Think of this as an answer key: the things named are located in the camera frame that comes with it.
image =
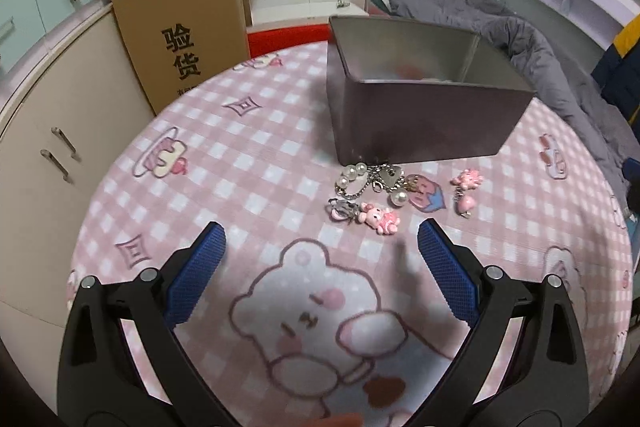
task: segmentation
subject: bear print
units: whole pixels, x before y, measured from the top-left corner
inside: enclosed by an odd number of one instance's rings
[[[575,263],[574,255],[566,248],[551,247],[545,253],[545,267],[542,277],[555,273],[569,293],[569,299],[574,308],[575,318],[584,334],[587,327],[587,293],[582,286],[581,275]]]
[[[450,363],[382,307],[368,274],[331,264],[311,239],[285,247],[229,317],[273,385],[317,400],[326,415],[359,412],[367,427],[404,425]]]

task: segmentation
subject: pink flower charm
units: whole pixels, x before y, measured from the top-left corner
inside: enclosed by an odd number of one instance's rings
[[[465,194],[456,202],[456,211],[462,217],[470,217],[471,210],[475,208],[476,204],[477,203],[474,198]]]
[[[358,223],[367,223],[379,235],[392,235],[398,231],[400,218],[390,208],[383,208],[373,203],[361,203]]]
[[[472,188],[478,188],[482,185],[484,178],[480,175],[480,171],[476,169],[465,169],[460,174],[451,180],[452,185],[457,185],[462,190],[469,190]]]

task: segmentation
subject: metal box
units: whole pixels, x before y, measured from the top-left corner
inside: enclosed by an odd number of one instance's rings
[[[467,30],[332,16],[326,90],[342,165],[496,154],[534,89]]]

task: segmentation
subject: heart charm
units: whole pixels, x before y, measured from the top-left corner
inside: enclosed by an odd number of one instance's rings
[[[396,185],[396,182],[400,179],[404,172],[399,165],[390,165],[386,168],[380,169],[380,180],[387,188],[391,189]]]

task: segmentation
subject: bed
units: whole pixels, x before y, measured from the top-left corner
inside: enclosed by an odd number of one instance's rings
[[[367,11],[470,29],[502,49],[537,97],[580,137],[626,211],[622,162],[640,159],[640,144],[620,111],[602,99],[591,72],[552,35],[500,0],[368,0]]]

